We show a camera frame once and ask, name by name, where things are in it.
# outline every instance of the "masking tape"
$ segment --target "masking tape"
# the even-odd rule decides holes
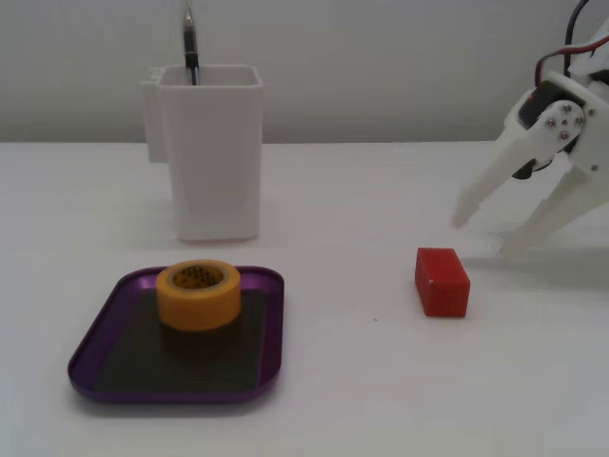
[[[241,313],[241,275],[217,260],[192,260],[164,269],[156,279],[161,321],[177,330],[211,330]]]

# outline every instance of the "white tabletop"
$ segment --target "white tabletop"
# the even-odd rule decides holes
[[[143,145],[0,146],[0,453],[606,456],[609,207],[494,258],[567,164],[510,182],[454,230],[488,149],[267,146],[260,238],[187,245]],[[423,315],[418,247],[462,258],[465,319]],[[81,398],[67,364],[116,281],[195,258],[284,276],[275,388],[229,407]]]

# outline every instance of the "red block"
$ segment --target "red block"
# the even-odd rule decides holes
[[[465,317],[469,278],[454,249],[419,248],[415,284],[428,317]]]

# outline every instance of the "cable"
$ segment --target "cable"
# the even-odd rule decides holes
[[[573,43],[573,29],[575,28],[575,23],[578,20],[578,16],[580,15],[581,10],[583,10],[583,7],[585,7],[589,1],[590,0],[580,0],[578,5],[573,10],[573,13],[571,14],[571,19],[569,19],[569,25],[567,26],[567,33],[566,33],[566,36],[564,37],[565,46],[569,46],[569,45],[571,45],[571,43]],[[569,67],[571,67],[571,55],[565,54],[563,72],[564,72],[564,75],[567,77],[569,76]]]
[[[605,43],[609,43],[609,33],[602,35],[597,41],[590,41],[588,43],[584,43],[583,45],[565,46],[564,48],[560,48],[559,50],[555,50],[554,52],[544,55],[535,66],[535,86],[538,87],[541,84],[543,62],[550,57],[554,57],[555,55],[584,54],[585,52],[590,52],[600,48]]]

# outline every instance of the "tray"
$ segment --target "tray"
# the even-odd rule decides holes
[[[68,364],[81,394],[108,403],[240,403],[276,380],[282,362],[284,279],[237,267],[243,310],[231,326],[183,333],[163,326],[155,281],[165,267],[122,278]]]

